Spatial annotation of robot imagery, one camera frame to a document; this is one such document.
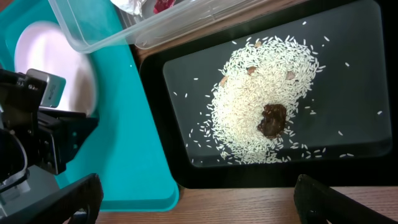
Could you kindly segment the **brown food scrap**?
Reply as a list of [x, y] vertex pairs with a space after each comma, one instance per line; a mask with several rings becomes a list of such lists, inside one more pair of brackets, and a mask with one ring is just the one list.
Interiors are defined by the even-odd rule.
[[262, 115], [263, 119], [257, 125], [257, 130], [267, 139], [279, 137], [285, 129], [286, 108], [282, 104], [265, 105]]

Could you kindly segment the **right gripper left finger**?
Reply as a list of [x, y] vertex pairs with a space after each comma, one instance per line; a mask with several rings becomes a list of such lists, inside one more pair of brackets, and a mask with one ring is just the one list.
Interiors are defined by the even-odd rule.
[[98, 174], [86, 177], [1, 219], [5, 224], [95, 223], [103, 200]]

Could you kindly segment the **pile of white rice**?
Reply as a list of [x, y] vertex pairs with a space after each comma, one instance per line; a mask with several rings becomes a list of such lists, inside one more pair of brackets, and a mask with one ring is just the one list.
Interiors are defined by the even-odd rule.
[[[353, 157], [391, 137], [381, 28], [290, 23], [165, 63], [163, 73], [194, 166]], [[265, 105], [287, 110], [267, 139]]]

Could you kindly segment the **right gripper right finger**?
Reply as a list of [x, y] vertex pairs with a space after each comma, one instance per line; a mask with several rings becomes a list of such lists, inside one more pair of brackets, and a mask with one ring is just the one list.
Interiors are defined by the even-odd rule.
[[397, 224], [308, 175], [298, 176], [294, 204], [301, 223]]

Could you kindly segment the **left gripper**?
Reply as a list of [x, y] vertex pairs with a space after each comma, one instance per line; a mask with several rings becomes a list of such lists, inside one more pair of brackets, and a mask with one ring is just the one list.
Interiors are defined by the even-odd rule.
[[46, 83], [27, 73], [1, 70], [1, 181], [39, 166], [54, 175], [66, 170], [99, 120], [84, 113], [40, 106]]

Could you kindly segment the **white tissue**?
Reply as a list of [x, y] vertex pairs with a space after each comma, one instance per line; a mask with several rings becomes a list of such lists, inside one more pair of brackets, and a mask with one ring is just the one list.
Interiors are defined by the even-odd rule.
[[146, 0], [110, 0], [120, 10], [133, 16], [142, 15], [142, 7]]

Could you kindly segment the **red snack wrapper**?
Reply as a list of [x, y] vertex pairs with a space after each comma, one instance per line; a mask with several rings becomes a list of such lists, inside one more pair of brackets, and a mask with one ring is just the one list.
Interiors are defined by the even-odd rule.
[[176, 0], [156, 0], [154, 14], [158, 14], [175, 4]]

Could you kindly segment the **large white plate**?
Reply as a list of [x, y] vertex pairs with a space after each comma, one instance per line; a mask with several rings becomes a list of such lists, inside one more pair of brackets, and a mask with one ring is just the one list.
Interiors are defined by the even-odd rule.
[[93, 114], [98, 101], [94, 68], [87, 55], [70, 46], [58, 25], [39, 21], [27, 26], [17, 41], [14, 68], [20, 73], [34, 69], [65, 79], [60, 101], [43, 102], [42, 108]]

